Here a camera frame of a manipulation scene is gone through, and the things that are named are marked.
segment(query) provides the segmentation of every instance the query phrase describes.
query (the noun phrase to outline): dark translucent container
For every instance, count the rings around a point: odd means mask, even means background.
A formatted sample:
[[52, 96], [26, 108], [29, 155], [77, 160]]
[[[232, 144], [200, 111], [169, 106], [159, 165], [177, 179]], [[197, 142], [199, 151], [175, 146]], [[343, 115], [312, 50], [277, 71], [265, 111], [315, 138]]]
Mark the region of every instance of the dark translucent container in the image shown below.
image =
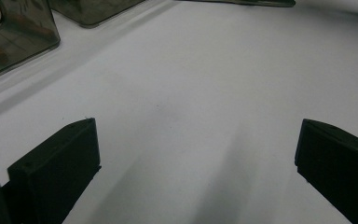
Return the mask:
[[0, 0], [0, 74], [59, 44], [47, 0]]
[[85, 28], [98, 26], [144, 0], [48, 0], [52, 9]]

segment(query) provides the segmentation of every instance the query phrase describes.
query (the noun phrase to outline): white surface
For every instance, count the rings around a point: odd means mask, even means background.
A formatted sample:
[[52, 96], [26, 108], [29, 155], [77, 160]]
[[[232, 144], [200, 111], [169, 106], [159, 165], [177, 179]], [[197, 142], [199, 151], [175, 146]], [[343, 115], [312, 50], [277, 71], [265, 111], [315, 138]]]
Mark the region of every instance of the white surface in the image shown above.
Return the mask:
[[97, 120], [103, 169], [64, 223], [349, 223], [296, 173], [302, 119], [358, 136], [358, 0], [147, 1], [0, 77], [0, 183]]

